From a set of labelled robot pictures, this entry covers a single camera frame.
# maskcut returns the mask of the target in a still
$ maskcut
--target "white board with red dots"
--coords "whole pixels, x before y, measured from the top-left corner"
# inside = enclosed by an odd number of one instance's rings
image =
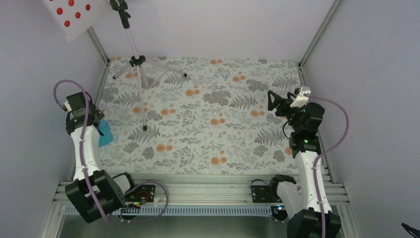
[[[108,0],[42,0],[63,29],[67,42],[85,32],[111,10]]]

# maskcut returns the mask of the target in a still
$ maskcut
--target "black mounting plate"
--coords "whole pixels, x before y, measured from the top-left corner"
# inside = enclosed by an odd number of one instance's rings
[[[252,185],[252,202],[253,203],[281,203],[281,199],[271,195],[270,185]]]
[[[155,198],[155,185],[146,184],[138,187],[136,190],[132,191],[130,194],[125,196],[126,202],[141,202],[145,200],[145,195],[149,194],[149,199],[147,203],[152,203]]]

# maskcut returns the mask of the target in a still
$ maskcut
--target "tripod leg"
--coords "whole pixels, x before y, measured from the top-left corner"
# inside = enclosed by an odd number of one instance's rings
[[[146,72],[144,71],[143,65],[140,65],[140,72],[142,73],[142,79],[145,83],[145,88],[149,88],[149,82],[147,81]]]
[[[182,76],[184,76],[184,77],[187,77],[187,73],[183,73],[183,72],[181,72],[181,71],[175,70],[175,69],[173,69],[173,68],[171,68],[171,67],[168,67],[168,66],[166,66],[166,65],[163,65],[163,64],[160,64],[160,63],[156,63],[156,62],[153,62],[153,61],[145,61],[145,63],[149,63],[149,64],[152,64],[152,65],[154,65],[154,66],[161,67],[161,68],[164,68],[164,69],[166,69],[166,70],[168,70],[168,71],[171,71],[171,72],[174,72],[174,73],[180,74],[180,75],[182,75]]]
[[[129,68],[129,66],[131,66],[130,65],[130,63],[127,63],[122,69],[120,69],[112,78],[113,79],[117,79],[119,76],[121,76],[122,75],[122,73],[125,71],[125,70],[127,70],[128,68]]]
[[[139,79],[140,109],[142,110],[143,130],[147,130],[146,113],[144,111],[144,102],[143,102],[142,77],[140,75],[140,66],[137,66],[136,68],[137,68],[137,78]]]

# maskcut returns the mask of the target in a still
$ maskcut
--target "gray floor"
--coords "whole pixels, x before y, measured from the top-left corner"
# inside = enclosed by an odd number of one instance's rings
[[[166,216],[142,224],[112,225],[102,220],[85,223],[80,216],[66,216],[60,238],[285,238],[286,225],[269,217]]]

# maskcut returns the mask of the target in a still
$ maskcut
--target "robotic arm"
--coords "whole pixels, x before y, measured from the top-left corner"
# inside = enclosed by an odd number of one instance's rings
[[[80,138],[86,113],[85,98],[82,92],[66,97],[67,101],[62,107],[67,111],[66,131],[74,142],[76,152],[76,171],[73,183],[65,187],[65,194],[77,211],[87,223],[91,223],[101,217],[101,213],[92,197],[85,181],[83,168],[88,168],[87,173],[92,189],[98,198],[105,214],[109,214],[119,208],[125,207],[124,194],[134,188],[134,180],[128,173],[123,173],[111,178],[102,170],[99,157],[99,131],[100,120],[104,114],[89,101],[88,123],[83,140],[82,165],[80,158]]]
[[[321,154],[316,134],[325,109],[317,103],[308,103],[310,94],[308,87],[298,88],[294,93],[288,93],[287,99],[268,91],[268,110],[272,111],[276,108],[275,115],[286,117],[294,130],[290,136],[289,147],[292,149],[292,155],[299,170],[302,195],[298,192],[296,181],[290,176],[276,175],[271,179],[270,187],[272,193],[281,198],[286,208],[289,217],[287,237],[321,237],[321,210],[324,209],[325,236],[334,238],[341,228],[341,220],[339,216],[332,214],[331,206],[326,198],[320,160],[317,161],[315,167],[315,160]]]

